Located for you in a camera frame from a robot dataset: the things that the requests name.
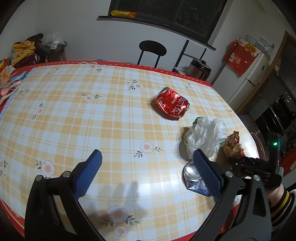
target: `window frame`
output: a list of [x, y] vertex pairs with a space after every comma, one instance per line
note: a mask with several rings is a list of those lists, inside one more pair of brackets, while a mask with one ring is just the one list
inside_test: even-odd
[[[119, 2], [121, 0], [111, 0], [111, 3], [110, 3], [110, 7], [109, 7], [109, 12], [108, 12], [108, 16], [109, 17], [113, 17], [111, 15], [111, 12], [113, 10], [118, 10], [118, 6], [119, 6]], [[189, 29], [186, 29], [184, 27], [181, 27], [180, 24], [176, 23], [176, 19], [177, 19], [177, 16], [181, 10], [181, 7], [182, 7], [182, 4], [184, 3], [185, 0], [181, 0], [180, 1], [180, 4], [177, 8], [177, 11], [176, 11], [176, 14], [174, 16], [174, 19], [173, 21], [166, 21], [165, 19], [163, 18], [160, 18], [160, 17], [156, 17], [156, 16], [152, 16], [152, 15], [149, 15], [149, 14], [144, 14], [144, 13], [140, 13], [140, 12], [136, 12], [137, 16], [135, 18], [125, 18], [125, 17], [115, 17], [115, 18], [124, 18], [124, 19], [129, 19], [129, 20], [135, 20], [137, 22], [139, 22], [140, 20], [144, 21], [144, 22], [147, 22], [147, 23], [150, 23], [152, 25], [157, 25], [157, 26], [160, 26], [160, 27], [163, 27], [163, 28], [166, 28], [166, 29], [169, 29], [169, 30], [172, 30], [172, 31], [175, 31], [177, 33], [180, 33], [180, 34], [183, 34], [183, 35], [186, 35], [188, 36], [189, 38], [191, 39], [194, 39], [194, 40], [197, 40], [198, 42], [201, 42], [207, 46], [209, 46], [209, 41], [211, 39], [211, 36], [219, 22], [219, 19], [224, 11], [224, 8], [227, 4], [227, 2], [229, 0], [222, 0], [222, 6], [221, 6], [221, 10], [220, 12], [218, 12], [218, 14], [216, 15], [213, 23], [211, 24], [211, 27], [209, 29], [209, 32], [207, 34], [206, 37], [203, 37], [201, 35], [199, 35], [198, 33], [192, 31], [192, 30], [189, 30]]]

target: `pink flower center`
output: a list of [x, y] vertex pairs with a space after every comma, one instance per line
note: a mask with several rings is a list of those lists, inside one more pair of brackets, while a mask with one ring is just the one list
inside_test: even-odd
[[46, 172], [50, 172], [51, 171], [51, 167], [49, 165], [46, 165], [44, 169], [45, 169]]
[[122, 217], [122, 212], [121, 211], [115, 211], [113, 214], [114, 218], [121, 218]]

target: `wooden door frame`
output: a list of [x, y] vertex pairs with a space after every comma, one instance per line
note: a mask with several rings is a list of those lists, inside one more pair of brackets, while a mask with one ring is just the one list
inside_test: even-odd
[[282, 56], [282, 53], [285, 49], [286, 44], [288, 44], [288, 43], [293, 45], [296, 48], [296, 39], [286, 31], [284, 34], [283, 40], [281, 42], [281, 45], [279, 47], [279, 50], [278, 50], [276, 56], [274, 57], [271, 65], [269, 66], [268, 70], [265, 72], [261, 82], [253, 89], [253, 91], [244, 100], [244, 102], [235, 110], [237, 115], [242, 113], [244, 107], [250, 102], [250, 100], [253, 98], [253, 96], [256, 95], [257, 92], [259, 93], [259, 91], [262, 90], [262, 88], [268, 83], [268, 81], [266, 81], [266, 80], [268, 79], [268, 76], [270, 75], [272, 70], [275, 68], [278, 60]]

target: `rice cooker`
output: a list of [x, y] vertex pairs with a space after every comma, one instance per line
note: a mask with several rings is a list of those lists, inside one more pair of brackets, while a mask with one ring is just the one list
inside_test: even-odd
[[187, 70], [187, 75], [190, 77], [207, 81], [210, 76], [211, 68], [207, 65], [207, 62], [204, 60], [193, 59]]

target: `pink spoon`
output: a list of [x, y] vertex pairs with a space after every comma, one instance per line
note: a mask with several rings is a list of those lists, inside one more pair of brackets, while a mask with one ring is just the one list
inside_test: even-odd
[[10, 91], [13, 87], [20, 85], [21, 83], [22, 83], [22, 81], [17, 81], [17, 82], [15, 82], [15, 83], [12, 84], [12, 85], [3, 88], [3, 89], [1, 90], [1, 92], [0, 92], [0, 94], [1, 94], [2, 96], [6, 95], [6, 94], [8, 93], [8, 91]]

